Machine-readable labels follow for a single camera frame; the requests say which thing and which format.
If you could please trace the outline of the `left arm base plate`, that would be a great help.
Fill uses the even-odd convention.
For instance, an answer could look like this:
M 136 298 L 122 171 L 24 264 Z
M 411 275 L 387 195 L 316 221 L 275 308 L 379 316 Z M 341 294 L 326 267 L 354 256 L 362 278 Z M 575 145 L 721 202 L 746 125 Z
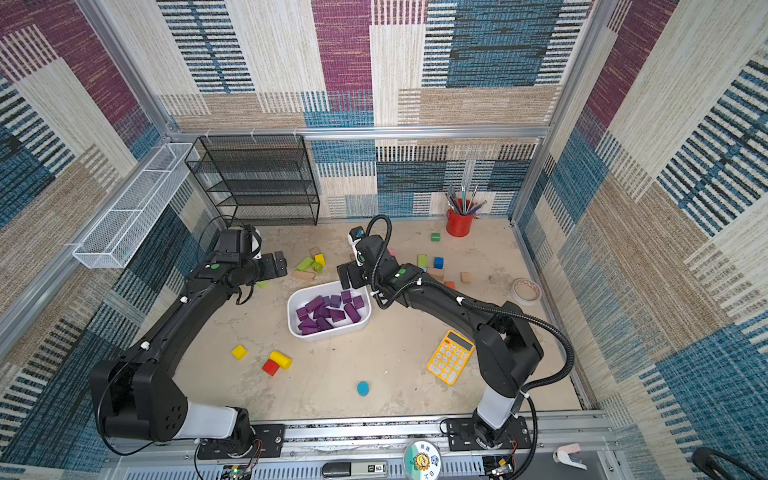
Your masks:
M 205 439 L 199 444 L 196 460 L 278 458 L 282 453 L 285 424 L 251 425 L 243 438 Z

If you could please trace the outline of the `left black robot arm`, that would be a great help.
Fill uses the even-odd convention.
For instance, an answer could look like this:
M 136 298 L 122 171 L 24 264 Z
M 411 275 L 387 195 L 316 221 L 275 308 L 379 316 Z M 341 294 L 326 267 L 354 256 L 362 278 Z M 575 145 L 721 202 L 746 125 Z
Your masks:
M 230 298 L 243 304 L 257 283 L 286 275 L 283 254 L 261 248 L 251 225 L 222 231 L 161 318 L 119 357 L 97 363 L 89 383 L 103 441 L 222 441 L 238 455 L 251 448 L 255 434 L 246 409 L 196 403 L 174 375 L 203 326 Z

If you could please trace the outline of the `white plastic storage bin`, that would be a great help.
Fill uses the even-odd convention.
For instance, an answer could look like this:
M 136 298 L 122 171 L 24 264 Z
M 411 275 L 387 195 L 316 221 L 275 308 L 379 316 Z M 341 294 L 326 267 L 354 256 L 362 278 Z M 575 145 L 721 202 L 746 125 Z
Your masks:
M 339 281 L 307 287 L 293 293 L 287 303 L 291 334 L 316 341 L 363 329 L 373 308 L 367 287 L 343 289 Z

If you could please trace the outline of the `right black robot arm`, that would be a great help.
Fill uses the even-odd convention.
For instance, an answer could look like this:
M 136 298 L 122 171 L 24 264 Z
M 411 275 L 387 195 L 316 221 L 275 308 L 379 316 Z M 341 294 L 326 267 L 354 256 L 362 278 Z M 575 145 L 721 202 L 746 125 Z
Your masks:
M 337 267 L 344 288 L 369 287 L 377 306 L 394 305 L 429 314 L 467 337 L 475 346 L 479 372 L 486 388 L 473 412 L 478 444 L 500 447 L 509 436 L 509 424 L 530 391 L 567 378 L 575 364 L 568 337 L 553 325 L 523 311 L 513 302 L 502 306 L 477 300 L 449 287 L 423 268 L 398 262 L 389 252 L 392 223 L 388 216 L 373 217 L 366 227 L 349 231 L 355 260 Z M 563 367 L 533 380 L 544 350 L 532 328 L 551 334 L 565 352 Z

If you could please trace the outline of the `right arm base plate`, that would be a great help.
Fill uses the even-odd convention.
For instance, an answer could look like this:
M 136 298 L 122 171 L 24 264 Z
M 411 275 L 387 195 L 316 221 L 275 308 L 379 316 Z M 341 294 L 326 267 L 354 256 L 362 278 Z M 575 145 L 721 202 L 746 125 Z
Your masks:
M 532 430 L 522 416 L 510 417 L 499 429 L 476 416 L 445 418 L 439 430 L 451 451 L 529 449 L 532 445 Z

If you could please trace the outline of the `small purple cube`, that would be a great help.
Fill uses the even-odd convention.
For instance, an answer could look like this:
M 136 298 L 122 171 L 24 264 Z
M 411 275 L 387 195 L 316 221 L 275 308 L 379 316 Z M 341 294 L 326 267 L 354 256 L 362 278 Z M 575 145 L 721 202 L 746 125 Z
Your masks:
M 346 312 L 343 310 L 330 309 L 329 313 L 333 322 L 339 322 L 346 319 Z

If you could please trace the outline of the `long purple brick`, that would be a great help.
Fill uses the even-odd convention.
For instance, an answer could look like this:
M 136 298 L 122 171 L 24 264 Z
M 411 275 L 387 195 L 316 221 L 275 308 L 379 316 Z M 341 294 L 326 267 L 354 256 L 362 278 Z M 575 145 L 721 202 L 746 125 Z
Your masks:
M 311 320 L 301 322 L 298 325 L 298 329 L 303 336 L 318 333 L 320 331 L 317 324 Z

